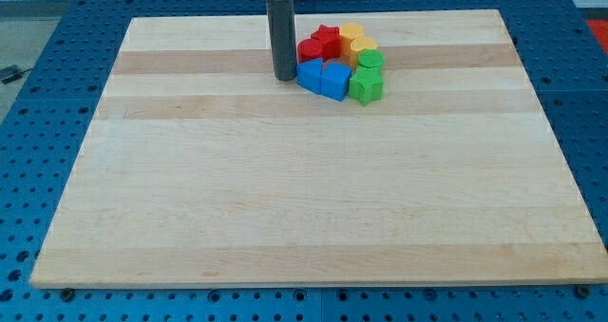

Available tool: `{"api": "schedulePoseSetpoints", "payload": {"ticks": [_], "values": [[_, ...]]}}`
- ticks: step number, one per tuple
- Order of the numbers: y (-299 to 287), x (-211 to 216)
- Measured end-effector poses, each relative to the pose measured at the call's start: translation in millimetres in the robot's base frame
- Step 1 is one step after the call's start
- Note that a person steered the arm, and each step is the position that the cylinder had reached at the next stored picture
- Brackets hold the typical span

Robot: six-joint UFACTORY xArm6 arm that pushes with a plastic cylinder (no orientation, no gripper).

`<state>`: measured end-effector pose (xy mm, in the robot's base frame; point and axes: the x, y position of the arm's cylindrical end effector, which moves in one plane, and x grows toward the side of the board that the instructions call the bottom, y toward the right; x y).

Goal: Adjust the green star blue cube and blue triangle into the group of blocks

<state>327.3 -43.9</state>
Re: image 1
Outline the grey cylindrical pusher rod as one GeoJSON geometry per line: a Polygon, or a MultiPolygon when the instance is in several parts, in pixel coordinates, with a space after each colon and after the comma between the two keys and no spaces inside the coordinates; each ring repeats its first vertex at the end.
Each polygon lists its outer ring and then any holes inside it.
{"type": "Polygon", "coordinates": [[[291,81],[297,67],[294,0],[267,0],[267,18],[275,77],[291,81]]]}

